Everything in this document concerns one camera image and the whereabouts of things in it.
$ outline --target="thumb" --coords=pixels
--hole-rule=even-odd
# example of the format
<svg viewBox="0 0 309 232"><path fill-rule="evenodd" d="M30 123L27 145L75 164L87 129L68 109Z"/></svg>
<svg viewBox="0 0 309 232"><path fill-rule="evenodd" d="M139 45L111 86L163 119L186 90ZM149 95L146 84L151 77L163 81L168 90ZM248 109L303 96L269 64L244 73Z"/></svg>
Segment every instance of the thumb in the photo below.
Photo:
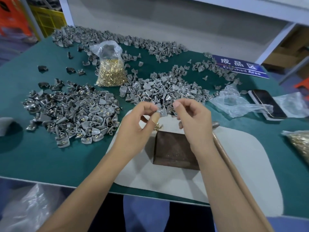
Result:
<svg viewBox="0 0 309 232"><path fill-rule="evenodd" d="M173 102L173 107L177 112L177 116L180 118L181 121L185 122L186 120L191 118L191 116L187 113L184 106L179 101L176 100L175 102Z"/></svg>
<svg viewBox="0 0 309 232"><path fill-rule="evenodd" d="M142 131L145 137L149 138L150 134L154 130L155 126L157 125L157 122L159 121L159 119L160 119L160 113L155 112L152 114L152 116L150 117L150 119L148 120L147 124L145 125Z"/></svg>

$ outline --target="clear plastic bag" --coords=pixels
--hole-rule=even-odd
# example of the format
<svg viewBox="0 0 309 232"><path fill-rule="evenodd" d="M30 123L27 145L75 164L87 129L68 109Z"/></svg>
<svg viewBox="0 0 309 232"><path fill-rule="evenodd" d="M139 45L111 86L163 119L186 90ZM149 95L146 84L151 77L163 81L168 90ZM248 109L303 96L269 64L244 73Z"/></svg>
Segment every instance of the clear plastic bag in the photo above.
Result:
<svg viewBox="0 0 309 232"><path fill-rule="evenodd" d="M126 82L122 48L112 40L90 46L89 49L100 58L97 86L120 86Z"/></svg>
<svg viewBox="0 0 309 232"><path fill-rule="evenodd" d="M1 232L35 232L64 201L60 187L35 184L12 190L0 221Z"/></svg>
<svg viewBox="0 0 309 232"><path fill-rule="evenodd" d="M300 92L285 94L273 98L287 117L304 118L309 116L309 109Z"/></svg>
<svg viewBox="0 0 309 232"><path fill-rule="evenodd" d="M209 100L217 108L221 109L230 117L244 116L249 112L273 112L272 105L251 104L245 98L240 96L236 88L236 83L227 85L224 90L220 91L218 97Z"/></svg>
<svg viewBox="0 0 309 232"><path fill-rule="evenodd" d="M293 146L296 147L298 152L309 164L309 130L295 132L282 131L281 134L288 137Z"/></svg>

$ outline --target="blue sign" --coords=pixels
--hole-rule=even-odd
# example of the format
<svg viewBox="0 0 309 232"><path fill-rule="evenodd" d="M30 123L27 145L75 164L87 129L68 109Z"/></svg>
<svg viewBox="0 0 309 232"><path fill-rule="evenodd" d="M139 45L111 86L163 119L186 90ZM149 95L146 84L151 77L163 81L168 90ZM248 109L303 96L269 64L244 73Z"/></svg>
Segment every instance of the blue sign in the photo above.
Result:
<svg viewBox="0 0 309 232"><path fill-rule="evenodd" d="M259 64L218 55L213 55L213 58L217 61L217 65L224 69L234 67L233 72L269 79L267 73Z"/></svg>

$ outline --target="phone screen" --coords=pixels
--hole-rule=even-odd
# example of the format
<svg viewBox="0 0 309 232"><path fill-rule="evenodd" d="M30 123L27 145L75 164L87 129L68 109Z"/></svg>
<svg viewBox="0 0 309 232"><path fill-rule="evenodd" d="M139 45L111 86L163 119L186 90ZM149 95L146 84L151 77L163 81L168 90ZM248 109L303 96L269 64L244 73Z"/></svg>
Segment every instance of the phone screen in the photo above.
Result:
<svg viewBox="0 0 309 232"><path fill-rule="evenodd" d="M269 114L271 118L278 118L278 119L287 118L284 111L281 109L281 107L279 107L276 101L266 90L253 89L252 94L259 103L273 105L273 113Z"/></svg>

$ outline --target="green table mat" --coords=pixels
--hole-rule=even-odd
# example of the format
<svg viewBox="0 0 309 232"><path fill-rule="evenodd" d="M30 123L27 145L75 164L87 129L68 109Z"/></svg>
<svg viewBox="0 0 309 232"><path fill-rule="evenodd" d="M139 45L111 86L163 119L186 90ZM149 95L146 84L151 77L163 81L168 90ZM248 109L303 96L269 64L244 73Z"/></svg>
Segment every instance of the green table mat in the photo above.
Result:
<svg viewBox="0 0 309 232"><path fill-rule="evenodd" d="M188 51L168 58L167 63L159 64L153 55L148 54L147 50L123 44L121 47L131 55L141 53L141 59L129 63L131 68L128 68L128 71L130 73L131 69L138 69L138 77L144 79L149 78L152 72L168 72L175 64L184 66L189 59L192 59L192 63L201 62L203 59L207 60L201 53ZM68 59L67 51L71 52L74 59ZM25 131L33 116L23 108L21 102L29 91L39 91L38 82L45 81L54 84L54 78L65 82L67 80L73 81L80 85L94 84L97 79L94 74L95 66L82 65L82 62L87 59L88 56L85 52L77 52L77 45L69 49L61 48L52 43L51 38L47 38L0 68L2 85L0 89L0 116L13 117L17 122L6 136L0 137L0 176L77 187L104 156L112 136L105 136L102 141L91 145L84 145L80 143L80 140L73 140L69 147L58 148L55 135L47 133L43 127L39 127L35 132ZM142 67L138 67L139 61L144 62ZM37 70L38 65L47 66L48 71L40 73ZM86 75L69 75L66 72L66 67L74 67L76 70L83 68ZM206 75L208 75L208 80L202 80ZM258 88L268 90L272 96L284 94L284 91L272 78L263 79L242 74L239 74L239 78L243 82L238 86L239 90ZM198 73L190 69L184 79L190 83L195 81L203 89L212 91L214 85L223 85L227 82L209 70ZM115 98L123 107L118 116L121 120L133 108L133 105L119 97L119 87L111 87L108 90L114 93ZM212 112L212 119L219 121L221 126L247 132L261 142L283 194L284 214L309 218L309 167L299 157L293 146L280 135L282 130L309 130L308 122L305 119L292 118L277 123L265 120L258 113L249 113L244 117L232 119L227 114L219 112L211 103L207 103L206 107ZM123 187L115 183L110 191L200 203L153 191Z"/></svg>

